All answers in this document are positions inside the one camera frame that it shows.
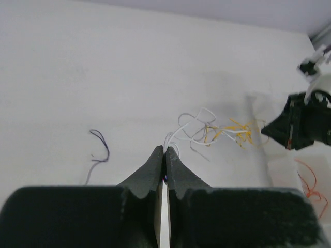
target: black wire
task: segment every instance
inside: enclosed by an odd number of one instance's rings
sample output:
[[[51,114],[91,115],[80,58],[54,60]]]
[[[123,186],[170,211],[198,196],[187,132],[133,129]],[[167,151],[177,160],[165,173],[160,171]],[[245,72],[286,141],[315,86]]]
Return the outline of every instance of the black wire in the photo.
[[[106,157],[105,159],[103,159],[103,160],[98,160],[98,159],[92,159],[92,160],[91,160],[92,162],[96,162],[96,163],[94,163],[94,164],[91,166],[91,168],[89,169],[88,174],[87,174],[87,178],[86,178],[86,182],[85,182],[84,185],[87,185],[87,184],[88,184],[93,169],[94,169],[98,164],[108,162],[109,155],[110,155],[108,145],[107,145],[106,140],[104,139],[103,135],[102,135],[98,130],[95,130],[95,129],[90,129],[89,132],[90,132],[91,134],[93,134],[95,137],[98,137],[98,138],[101,140],[101,142],[103,143],[104,147],[105,147],[106,150],[107,150],[107,157]]]

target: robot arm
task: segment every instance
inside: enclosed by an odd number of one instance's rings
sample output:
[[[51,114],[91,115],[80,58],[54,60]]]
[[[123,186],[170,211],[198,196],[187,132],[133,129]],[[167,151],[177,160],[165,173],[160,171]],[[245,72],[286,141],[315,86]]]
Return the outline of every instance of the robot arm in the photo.
[[[319,65],[331,60],[331,45],[320,47],[306,58],[298,71],[309,82],[306,92],[289,95],[281,115],[261,130],[286,149],[300,150],[320,141],[331,145],[331,74]]]

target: wire bundle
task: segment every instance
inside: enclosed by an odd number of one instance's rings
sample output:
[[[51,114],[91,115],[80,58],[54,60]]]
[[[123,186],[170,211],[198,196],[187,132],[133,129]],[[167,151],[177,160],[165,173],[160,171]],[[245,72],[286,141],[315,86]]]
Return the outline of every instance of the wire bundle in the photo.
[[[205,111],[211,115],[212,119],[210,121],[202,121],[201,119],[199,119],[199,116],[201,115],[201,113],[203,111]],[[183,116],[190,116],[192,119],[189,122],[182,125],[180,123],[180,119]],[[172,141],[174,138],[176,138],[179,141],[190,141],[191,150],[198,153],[199,155],[204,157],[206,160],[208,160],[208,158],[206,156],[202,155],[197,150],[195,150],[192,147],[192,143],[196,143],[198,145],[203,145],[203,146],[210,146],[211,144],[215,143],[218,140],[220,135],[224,135],[224,136],[230,138],[232,141],[237,142],[240,145],[240,147],[242,147],[242,148],[244,148],[243,143],[246,141],[250,142],[251,144],[255,145],[256,147],[263,145],[263,144],[260,144],[259,146],[257,146],[252,140],[252,132],[254,129],[251,127],[251,125],[253,125],[253,123],[254,123],[253,121],[251,121],[245,125],[241,125],[240,123],[238,123],[237,121],[235,121],[231,118],[230,118],[230,120],[232,122],[234,122],[236,124],[236,126],[228,126],[228,127],[219,126],[219,125],[217,125],[216,115],[212,111],[210,111],[204,107],[201,108],[199,110],[198,114],[195,116],[193,116],[189,113],[183,113],[178,117],[178,124],[180,127],[176,131],[168,133],[167,136],[165,137],[164,144],[163,144],[163,152],[164,153],[166,152],[169,145],[173,145],[177,150],[178,156],[180,157],[179,147],[175,142]],[[194,121],[204,124],[204,127],[200,128],[194,135],[189,135],[187,133],[187,131],[185,130],[185,128],[187,126],[189,126],[190,124],[192,124]],[[215,136],[210,141],[207,141],[208,135],[211,133],[210,130],[215,133]],[[180,131],[183,131],[184,134],[186,135],[186,137],[177,137],[177,134]]]
[[[314,184],[313,184],[313,187],[310,187],[308,182],[300,175],[300,173],[298,172],[298,175],[299,175],[299,178],[301,179],[301,182],[302,184],[304,185],[305,187],[305,195],[308,199],[312,200],[313,197],[316,197],[316,200],[314,200],[315,202],[321,202],[321,201],[325,201],[325,205],[320,213],[320,215],[318,216],[318,219],[320,219],[327,206],[329,205],[329,202],[328,200],[325,198],[325,196],[323,194],[321,194],[319,191],[317,191],[315,188],[316,188],[316,185],[317,185],[317,177],[316,177],[316,174],[314,173],[314,171],[312,170],[312,168],[310,168],[310,166],[306,163],[304,163],[303,161],[299,160],[299,159],[295,159],[294,160],[295,162],[305,166],[306,168],[308,168],[310,170],[310,172],[313,174],[314,176]]]

